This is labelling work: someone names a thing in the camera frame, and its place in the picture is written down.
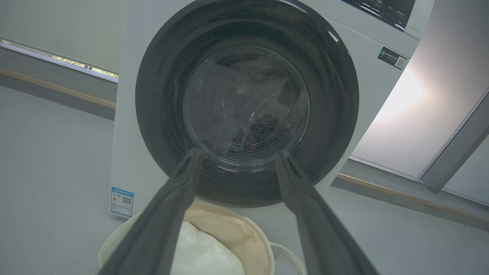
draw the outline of white fabric in basket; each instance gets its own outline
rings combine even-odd
[[[213,236],[183,222],[170,275],[245,275],[239,258]]]

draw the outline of floor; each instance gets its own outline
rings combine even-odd
[[[0,129],[0,274],[96,274],[122,223],[113,121],[0,86]],[[489,232],[334,187],[325,199],[380,274],[489,274]]]

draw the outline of control panel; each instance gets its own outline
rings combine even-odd
[[[415,0],[343,0],[344,2],[404,31]]]

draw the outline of washing machine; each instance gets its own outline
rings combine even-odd
[[[248,216],[302,258],[295,217],[281,203],[277,152],[288,150],[326,194],[409,63],[432,6],[129,0],[110,212],[142,211],[198,147],[198,196]]]

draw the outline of washing machine door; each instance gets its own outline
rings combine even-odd
[[[281,201],[287,150],[316,184],[355,128],[358,82],[341,37],[295,0],[198,0],[155,35],[136,83],[141,134],[170,175],[190,148],[198,195],[218,204]]]

